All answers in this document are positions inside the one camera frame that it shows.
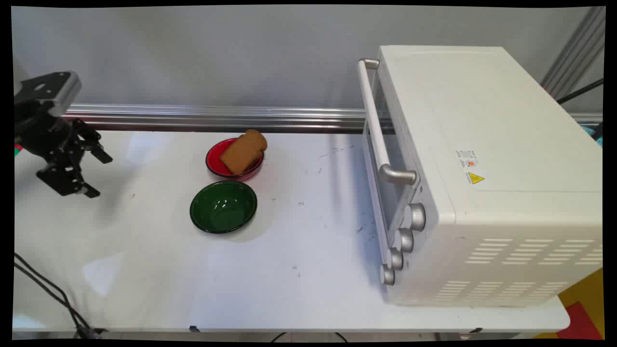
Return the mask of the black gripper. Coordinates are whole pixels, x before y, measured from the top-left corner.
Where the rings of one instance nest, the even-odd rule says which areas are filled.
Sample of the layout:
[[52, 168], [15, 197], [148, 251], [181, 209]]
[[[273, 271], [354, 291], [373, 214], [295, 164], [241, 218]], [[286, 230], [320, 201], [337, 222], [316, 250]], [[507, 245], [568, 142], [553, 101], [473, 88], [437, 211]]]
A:
[[[101, 145], [101, 134], [79, 118], [52, 116], [51, 108], [50, 103], [16, 103], [14, 144], [47, 158], [46, 166], [37, 171], [37, 178], [60, 196], [100, 196], [83, 178], [80, 162], [84, 154], [80, 154], [80, 149], [90, 151], [102, 164], [111, 163], [113, 158]], [[69, 152], [69, 147], [73, 147], [72, 154], [60, 154]]]

